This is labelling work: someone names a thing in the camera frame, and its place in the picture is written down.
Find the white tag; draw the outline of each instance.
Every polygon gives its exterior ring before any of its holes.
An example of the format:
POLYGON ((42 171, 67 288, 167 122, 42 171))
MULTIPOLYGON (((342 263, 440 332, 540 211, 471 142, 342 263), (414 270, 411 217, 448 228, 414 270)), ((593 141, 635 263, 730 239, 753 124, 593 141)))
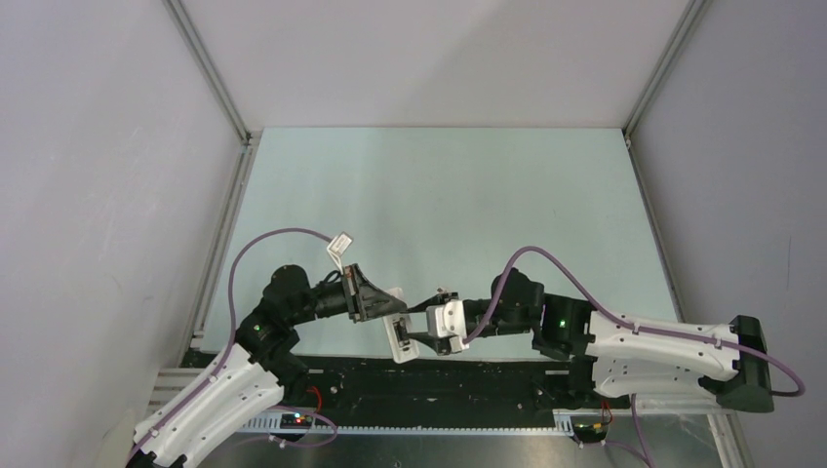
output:
POLYGON ((346 251, 352 243, 353 238, 348 236, 346 232, 342 231, 341 234, 334 237, 334 239, 328 244, 328 255, 331 256, 331 259, 334 261, 336 268, 338 268, 340 273, 344 273, 341 266, 341 256, 344 255, 344 251, 346 251))

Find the gray wall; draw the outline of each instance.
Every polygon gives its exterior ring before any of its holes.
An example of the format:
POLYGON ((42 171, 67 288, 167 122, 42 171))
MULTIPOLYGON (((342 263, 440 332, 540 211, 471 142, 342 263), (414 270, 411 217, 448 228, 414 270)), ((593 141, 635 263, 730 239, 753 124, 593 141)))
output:
POLYGON ((239 150, 160 1, 0 6, 0 453, 91 466, 171 364, 239 150))
POLYGON ((808 384, 741 416, 760 467, 827 453, 805 442, 826 415, 825 18, 820 0, 716 2, 633 138, 687 318, 761 318, 808 384))

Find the wire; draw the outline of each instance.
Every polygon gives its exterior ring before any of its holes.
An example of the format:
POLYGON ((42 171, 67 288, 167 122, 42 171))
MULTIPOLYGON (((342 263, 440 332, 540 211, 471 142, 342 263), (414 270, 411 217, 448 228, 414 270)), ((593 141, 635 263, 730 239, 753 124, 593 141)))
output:
POLYGON ((338 270, 334 270, 334 271, 328 273, 328 276, 326 276, 325 279, 322 280, 321 284, 324 285, 324 284, 327 284, 327 283, 333 283, 333 282, 336 282, 340 279, 341 279, 341 272, 338 271, 338 270))
POLYGON ((316 394, 316 412, 322 410, 322 393, 319 392, 319 389, 316 388, 315 385, 311 385, 310 388, 307 389, 307 393, 315 393, 316 394))
POLYGON ((635 423, 635 432, 638 433, 638 440, 641 442, 641 449, 644 450, 644 457, 647 460, 647 464, 650 468, 655 468, 654 460, 651 457, 651 448, 649 447, 649 442, 647 442, 646 438, 644 437, 644 430, 641 428, 641 418, 638 416, 638 394, 632 394, 632 421, 635 423))
POLYGON ((632 447, 632 446, 630 446, 626 443, 617 442, 617 441, 602 441, 602 442, 593 442, 593 443, 586 444, 586 443, 581 442, 576 434, 572 434, 571 438, 574 439, 574 441, 577 442, 578 445, 583 444, 584 447, 600 446, 600 447, 617 447, 619 449, 624 449, 624 450, 628 451, 629 453, 631 453, 632 455, 634 455, 635 458, 638 458, 639 460, 643 461, 649 468, 654 468, 653 466, 650 465, 650 463, 646 460, 646 458, 644 457, 644 455, 642 453, 640 453, 636 448, 634 448, 634 447, 632 447))
MULTIPOLYGON (((319 414, 318 412, 303 411, 301 409, 296 409, 296 408, 292 408, 292 407, 280 407, 280 406, 272 407, 271 409, 272 410, 275 410, 275 409, 276 410, 281 410, 281 411, 285 411, 285 412, 293 412, 293 413, 297 412, 299 414, 304 414, 305 416, 312 416, 312 417, 316 418, 316 420, 322 420, 325 423, 327 423, 334 430, 334 432, 328 439, 326 439, 322 442, 313 443, 313 444, 299 444, 297 442, 286 441, 286 440, 284 440, 280 437, 277 437, 274 434, 248 437, 247 439, 243 439, 243 440, 241 440, 241 441, 239 441, 239 442, 237 442, 237 443, 235 443, 235 444, 233 444, 233 445, 231 445, 227 448, 221 448, 220 450, 217 450, 217 451, 211 453, 210 456, 212 456, 212 457, 220 456, 220 455, 222 455, 224 453, 227 453, 227 452, 229 452, 233 449, 236 449, 240 446, 245 446, 247 444, 254 444, 256 442, 278 442, 279 444, 284 444, 285 446, 297 447, 297 448, 300 448, 300 449, 311 449, 311 448, 315 448, 315 447, 325 446, 325 445, 333 442, 334 439, 336 438, 336 436, 338 436, 338 426, 336 426, 333 421, 329 420, 328 418, 326 418, 325 416, 319 414)), ((312 429, 312 426, 307 429, 307 433, 309 433, 311 429, 312 429)))
POLYGON ((600 402, 600 421, 601 421, 601 423, 603 423, 606 426, 608 426, 608 425, 610 425, 614 422, 614 414, 611 414, 611 408, 609 407, 609 402, 607 402, 606 400, 602 400, 600 402), (606 410, 606 412, 609 414, 609 422, 603 422, 603 411, 604 410, 606 410))
MULTIPOLYGON (((597 300, 597 298, 595 298, 594 295, 592 295, 588 290, 586 290, 586 288, 582 285, 582 283, 577 281, 577 278, 574 277, 574 275, 569 271, 569 269, 566 268, 566 265, 564 265, 560 260, 558 260, 557 257, 552 255, 548 251, 546 251, 544 249, 541 249, 540 247, 526 246, 526 247, 523 247, 523 248, 519 249, 518 251, 514 252, 514 254, 511 255, 511 258, 508 259, 508 263, 505 264, 505 268, 502 270, 502 274, 499 277, 499 281, 496 283, 496 288, 494 289, 494 292, 492 294, 492 300, 491 300, 491 303, 489 304, 489 308, 486 310, 486 313, 485 313, 485 315, 483 315, 483 318, 480 320, 480 323, 477 324, 477 328, 474 329, 474 331, 472 331, 471 333, 469 333, 468 337, 466 337, 463 340, 464 343, 467 344, 467 343, 470 343, 471 341, 473 341, 477 336, 480 335, 480 333, 483 331, 483 329, 489 323, 489 321, 491 320, 491 317, 493 315, 493 310, 496 308, 497 302, 499 301, 499 297, 502 295, 502 290, 503 290, 503 288, 505 288, 505 281, 508 279, 508 275, 511 273, 511 268, 514 266, 514 262, 516 262, 517 258, 519 258, 521 255, 525 254, 526 252, 535 252, 535 253, 541 254, 541 255, 545 256, 549 261, 554 263, 554 266, 556 266, 561 271, 561 273, 563 273, 563 275, 565 275, 566 278, 568 278, 569 281, 571 281, 571 283, 574 285, 574 287, 577 288, 577 290, 580 291, 580 293, 583 294, 583 296, 589 302, 591 302, 591 304, 598 310, 598 312, 600 312, 601 315, 603 315, 604 317, 606 317, 607 319, 609 319, 611 322, 618 325, 619 327, 623 327, 627 330, 634 330, 635 329, 634 324, 628 323, 628 322, 618 318, 617 316, 612 314, 609 311, 609 309, 604 307, 603 304, 601 304, 597 300)), ((742 353, 749 354, 749 355, 755 356, 759 359, 762 359, 764 361, 767 361, 768 363, 770 363, 773 366, 775 366, 776 368, 778 368, 780 371, 787 374, 787 376, 789 376, 796 383, 796 386, 798 387, 796 390, 794 390, 792 392, 771 390, 770 394, 773 395, 773 396, 776 396, 776 397, 800 397, 800 396, 804 395, 805 392, 807 391, 807 388, 805 387, 804 381, 800 377, 798 377, 798 375, 792 369, 790 369, 789 367, 787 367, 786 365, 784 365, 783 363, 781 363, 777 359, 769 356, 768 354, 762 353, 761 351, 758 351, 757 349, 750 348, 749 346, 744 346, 742 344, 734 343, 732 341, 726 341, 726 340, 721 340, 719 342, 719 340, 716 339, 716 338, 712 338, 712 337, 709 337, 709 336, 701 336, 701 335, 693 334, 693 333, 687 333, 687 332, 684 332, 684 331, 663 330, 663 329, 658 329, 658 328, 655 328, 655 327, 648 327, 648 326, 640 326, 640 327, 637 328, 637 330, 638 330, 638 332, 641 332, 641 333, 656 334, 656 335, 660 335, 660 336, 669 336, 669 337, 672 337, 672 338, 688 339, 688 340, 691 340, 691 341, 698 341, 698 342, 701 342, 701 343, 713 344, 713 345, 716 345, 716 346, 723 346, 723 347, 726 347, 726 348, 731 348, 731 349, 738 350, 742 353)))
POLYGON ((329 420, 328 418, 326 418, 325 416, 319 414, 318 412, 304 411, 304 410, 301 410, 301 409, 298 409, 298 408, 282 407, 282 406, 277 406, 277 407, 273 407, 273 408, 276 409, 276 410, 281 410, 281 411, 286 411, 286 412, 297 412, 299 414, 304 414, 305 416, 312 416, 317 421, 319 419, 321 419, 327 425, 331 426, 331 428, 334 430, 333 434, 328 439, 326 439, 322 442, 315 442, 313 444, 299 444, 297 442, 286 441, 284 439, 280 439, 280 438, 276 437, 275 439, 278 440, 280 444, 284 444, 286 446, 291 446, 291 447, 298 447, 300 449, 313 449, 313 448, 316 448, 316 447, 326 446, 327 444, 333 442, 335 440, 336 436, 338 436, 338 426, 336 426, 333 421, 329 420))
POLYGON ((227 345, 224 349, 224 352, 221 353, 221 357, 220 359, 218 359, 218 363, 216 364, 215 370, 210 372, 210 375, 208 375, 207 378, 205 378, 201 383, 199 383, 198 386, 195 387, 195 389, 193 389, 193 391, 190 392, 189 395, 181 399, 181 401, 177 405, 175 405, 169 412, 167 412, 167 414, 165 414, 158 422, 156 422, 152 427, 150 427, 146 431, 146 434, 142 438, 140 438, 140 440, 132 447, 132 450, 130 450, 130 459, 132 459, 132 457, 135 456, 136 453, 138 453, 138 451, 149 441, 149 439, 152 438, 153 432, 163 427, 167 423, 167 421, 172 419, 184 407, 186 407, 191 401, 193 401, 195 397, 197 397, 205 388, 207 388, 208 385, 210 385, 210 378, 217 376, 218 373, 223 370, 224 364, 230 357, 230 352, 232 351, 233 343, 235 343, 235 329, 237 323, 235 318, 235 301, 233 300, 233 283, 235 282, 235 270, 236 268, 238 268, 238 263, 241 261, 241 258, 244 256, 244 254, 246 254, 247 251, 255 244, 258 244, 259 242, 263 241, 268 237, 273 237, 279 234, 286 234, 289 232, 309 234, 311 236, 318 237, 319 239, 326 241, 328 243, 333 240, 332 238, 312 229, 304 229, 303 227, 287 227, 284 229, 276 229, 274 231, 268 231, 264 234, 261 234, 255 239, 252 239, 252 241, 248 242, 247 245, 244 246, 241 249, 241 251, 238 252, 238 254, 235 257, 235 260, 233 260, 232 262, 232 266, 230 267, 230 277, 229 281, 227 282, 227 299, 229 301, 230 306, 230 336, 229 339, 227 339, 227 345))

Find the cable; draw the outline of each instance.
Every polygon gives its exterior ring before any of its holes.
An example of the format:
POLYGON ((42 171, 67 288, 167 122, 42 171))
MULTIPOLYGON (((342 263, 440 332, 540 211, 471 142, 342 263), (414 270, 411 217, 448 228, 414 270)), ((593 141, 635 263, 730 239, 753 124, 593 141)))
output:
POLYGON ((207 378, 205 378, 201 383, 199 383, 198 386, 195 387, 195 389, 189 395, 184 397, 167 414, 165 414, 164 417, 162 417, 157 423, 155 423, 155 425, 153 425, 149 428, 149 430, 146 431, 146 434, 142 438, 140 438, 138 443, 132 447, 132 450, 130 450, 129 459, 132 459, 132 457, 135 456, 136 453, 138 453, 140 448, 142 448, 143 445, 146 444, 149 441, 149 439, 152 438, 153 432, 157 431, 158 428, 163 427, 167 423, 167 421, 172 419, 176 414, 178 414, 181 411, 181 409, 183 409, 187 404, 194 400, 195 397, 197 397, 205 388, 207 388, 207 385, 210 384, 211 377, 217 376, 218 373, 223 370, 223 366, 227 362, 227 359, 229 359, 230 351, 232 350, 233 343, 235 342, 235 329, 237 323, 235 318, 235 301, 233 300, 233 283, 235 282, 235 270, 236 268, 238 268, 238 263, 241 261, 241 258, 244 256, 244 254, 246 254, 247 251, 255 244, 258 244, 260 241, 263 241, 268 237, 273 237, 279 234, 286 234, 289 232, 309 234, 311 236, 318 237, 319 239, 328 243, 333 240, 332 238, 312 229, 304 229, 303 227, 287 227, 284 229, 276 229, 274 231, 269 231, 265 232, 264 234, 261 234, 255 239, 252 239, 252 241, 248 242, 247 245, 244 246, 241 249, 241 251, 238 252, 238 254, 235 257, 235 260, 233 260, 232 262, 232 266, 230 267, 230 277, 229 281, 227 282, 227 299, 229 300, 230 306, 230 336, 229 339, 227 339, 227 346, 224 349, 224 352, 221 353, 221 357, 220 359, 218 359, 218 363, 216 364, 215 370, 210 372, 210 375, 208 375, 207 378))
MULTIPOLYGON (((483 329, 489 323, 489 321, 491 320, 491 317, 493 315, 493 310, 496 308, 497 302, 499 301, 499 297, 502 295, 502 290, 503 290, 503 288, 505 288, 505 281, 508 279, 508 275, 511 273, 511 268, 514 266, 514 262, 516 262, 517 258, 519 258, 522 254, 525 254, 526 252, 535 252, 535 253, 541 254, 541 255, 545 256, 549 261, 554 263, 554 266, 556 266, 566 276, 566 278, 568 278, 569 281, 571 281, 571 283, 574 285, 574 287, 577 288, 577 290, 580 291, 580 293, 583 294, 583 296, 589 302, 591 302, 591 304, 598 310, 598 312, 600 312, 601 315, 603 315, 604 317, 606 317, 607 319, 609 319, 611 322, 618 325, 619 327, 624 327, 627 330, 634 330, 635 329, 634 324, 628 323, 628 322, 618 318, 617 316, 612 314, 609 311, 609 309, 604 307, 603 304, 601 304, 597 300, 597 298, 595 298, 594 295, 592 295, 588 290, 586 290, 586 288, 579 281, 577 281, 577 279, 574 277, 574 275, 569 271, 568 268, 566 268, 566 266, 560 260, 557 259, 557 257, 552 255, 548 251, 546 251, 544 249, 541 249, 540 247, 526 246, 526 247, 523 247, 523 248, 519 249, 518 251, 514 252, 514 254, 511 255, 511 258, 508 259, 508 263, 505 264, 505 268, 502 270, 502 275, 500 275, 499 281, 496 283, 496 288, 494 289, 494 292, 492 294, 492 300, 491 300, 491 303, 489 304, 489 308, 486 310, 486 313, 485 313, 485 315, 483 315, 483 318, 480 320, 480 323, 477 325, 477 328, 474 329, 474 331, 472 331, 471 333, 469 333, 468 337, 466 337, 463 340, 464 343, 467 344, 467 343, 470 343, 471 341, 473 341, 477 336, 480 335, 480 333, 483 331, 483 329)), ((768 354, 762 353, 761 351, 750 348, 749 346, 744 346, 744 345, 739 344, 739 343, 734 343, 734 342, 725 341, 725 340, 721 340, 720 343, 719 343, 718 339, 716 339, 716 338, 711 338, 711 337, 708 337, 708 336, 701 336, 701 335, 692 334, 692 333, 686 333, 684 331, 663 330, 663 329, 658 329, 658 328, 655 328, 655 327, 640 326, 640 327, 638 327, 638 332, 656 334, 656 335, 660 335, 660 336, 669 336, 669 337, 673 337, 673 338, 688 339, 688 340, 691 340, 691 341, 698 341, 698 342, 701 342, 701 343, 713 344, 713 345, 718 345, 718 346, 723 346, 723 347, 726 347, 726 348, 731 348, 731 349, 738 350, 742 353, 755 356, 759 359, 762 359, 762 360, 767 361, 768 363, 772 364, 773 366, 778 368, 780 371, 787 374, 787 376, 789 376, 796 383, 796 386, 798 387, 795 391, 792 391, 792 392, 771 390, 770 391, 771 395, 776 396, 776 397, 800 397, 800 396, 804 395, 804 393, 807 391, 807 388, 805 387, 804 381, 800 377, 798 377, 798 375, 792 369, 790 369, 789 367, 787 367, 786 365, 784 365, 783 363, 781 363, 777 359, 769 356, 768 354)))
POLYGON ((341 272, 338 270, 334 270, 328 273, 328 276, 325 277, 324 280, 320 284, 326 285, 327 283, 335 283, 336 281, 341 279, 341 272))
POLYGON ((276 442, 276 441, 278 441, 279 444, 284 444, 285 446, 297 447, 297 448, 300 448, 300 449, 311 449, 311 448, 321 447, 321 446, 327 445, 327 444, 333 442, 334 439, 336 438, 336 436, 338 436, 338 426, 336 426, 333 421, 329 420, 328 418, 326 418, 325 416, 319 414, 318 412, 303 411, 301 409, 295 409, 295 408, 291 408, 291 407, 279 407, 279 406, 272 407, 271 409, 272 410, 276 409, 276 410, 281 410, 281 411, 286 411, 286 412, 297 412, 299 414, 304 414, 305 416, 315 417, 316 419, 320 419, 320 420, 324 421, 325 423, 327 423, 329 426, 331 426, 331 428, 333 428, 334 432, 327 440, 322 441, 322 442, 318 442, 318 443, 314 443, 314 444, 299 444, 299 443, 296 443, 296 442, 286 441, 286 440, 284 440, 280 437, 277 437, 273 434, 268 434, 266 436, 262 435, 262 436, 249 437, 249 438, 243 439, 243 440, 241 440, 241 441, 239 441, 239 442, 237 442, 237 443, 235 443, 235 444, 233 444, 233 445, 231 445, 227 448, 222 448, 220 450, 217 450, 217 451, 211 453, 210 456, 212 456, 212 457, 221 456, 222 454, 227 453, 229 451, 232 451, 233 449, 236 449, 240 446, 245 446, 247 444, 254 444, 256 442, 276 442))
POLYGON ((322 410, 322 393, 316 388, 315 385, 311 385, 310 388, 307 389, 307 393, 314 393, 316 394, 316 412, 322 410))
POLYGON ((644 437, 644 430, 641 428, 641 418, 638 417, 638 394, 632 394, 632 421, 635 423, 635 432, 638 433, 638 440, 641 442, 641 449, 644 450, 644 457, 650 468, 655 468, 654 460, 651 457, 649 442, 644 437))
POLYGON ((286 446, 291 446, 291 447, 298 447, 300 449, 313 449, 313 448, 316 448, 316 447, 326 446, 327 444, 333 442, 335 440, 336 436, 338 436, 338 426, 336 426, 333 421, 329 420, 328 418, 326 418, 325 416, 319 414, 318 412, 303 411, 303 410, 298 409, 298 408, 281 407, 281 406, 273 407, 273 409, 274 410, 276 409, 276 410, 286 411, 286 412, 297 412, 299 414, 304 414, 305 416, 313 416, 316 420, 321 419, 327 425, 331 426, 331 428, 333 428, 333 430, 334 430, 333 434, 328 439, 326 439, 322 442, 315 442, 313 444, 299 444, 298 442, 286 441, 284 439, 280 439, 280 438, 276 437, 276 439, 279 441, 279 444, 284 444, 286 446))
POLYGON ((614 414, 611 413, 611 407, 609 406, 609 402, 607 402, 606 400, 602 400, 600 402, 600 421, 604 425, 607 425, 607 426, 614 422, 614 414), (603 409, 604 408, 606 409, 606 412, 609 413, 609 422, 603 422, 603 409))
POLYGON ((574 441, 577 442, 578 445, 583 444, 584 447, 600 446, 600 447, 617 447, 619 449, 624 449, 624 450, 628 451, 629 453, 631 453, 632 455, 634 455, 635 458, 638 458, 639 460, 643 461, 649 468, 654 468, 653 466, 650 465, 650 463, 646 460, 646 457, 642 453, 640 453, 636 448, 634 448, 634 447, 632 447, 632 446, 630 446, 626 443, 616 442, 616 441, 602 441, 602 442, 595 442, 595 443, 591 443, 591 444, 585 444, 585 443, 582 443, 579 438, 577 438, 576 434, 572 434, 571 438, 574 439, 574 441))

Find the white plastic housing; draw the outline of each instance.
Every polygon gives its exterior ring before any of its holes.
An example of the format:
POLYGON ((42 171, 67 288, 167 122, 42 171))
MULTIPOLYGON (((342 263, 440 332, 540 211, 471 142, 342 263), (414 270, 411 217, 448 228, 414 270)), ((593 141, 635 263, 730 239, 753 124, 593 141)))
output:
POLYGON ((213 380, 163 427, 156 427, 157 433, 141 450, 154 452, 158 466, 170 466, 186 455, 184 466, 196 467, 244 423, 281 402, 284 387, 278 384, 276 376, 259 364, 250 364, 249 359, 250 353, 235 344, 216 377, 210 377, 210 373, 217 359, 210 363, 175 398, 136 426, 135 442, 205 378, 213 380))
MULTIPOLYGON (((738 336, 729 330, 729 325, 678 324, 632 316, 621 318, 641 326, 738 342, 738 336)), ((726 381, 737 375, 732 363, 740 359, 740 353, 734 349, 645 332, 635 334, 599 312, 592 312, 588 332, 595 335, 595 342, 586 347, 586 354, 599 358, 592 371, 595 389, 607 397, 631 393, 711 396, 697 384, 698 378, 707 375, 726 381)))
POLYGON ((425 309, 428 321, 428 334, 437 338, 449 338, 451 352, 458 353, 470 346, 463 342, 468 336, 465 329, 465 307, 458 299, 450 300, 443 305, 435 305, 425 309))
MULTIPOLYGON (((402 288, 391 288, 389 290, 385 290, 385 292, 399 300, 405 300, 405 297, 402 294, 402 288)), ((402 322, 405 326, 405 330, 407 331, 410 331, 414 326, 411 322, 411 316, 408 314, 393 314, 382 317, 382 323, 385 325, 385 333, 387 334, 388 343, 390 344, 390 352, 393 356, 393 362, 396 364, 402 364, 419 357, 419 344, 413 339, 409 340, 408 344, 399 342, 399 338, 396 335, 396 329, 394 328, 398 322, 402 322)))

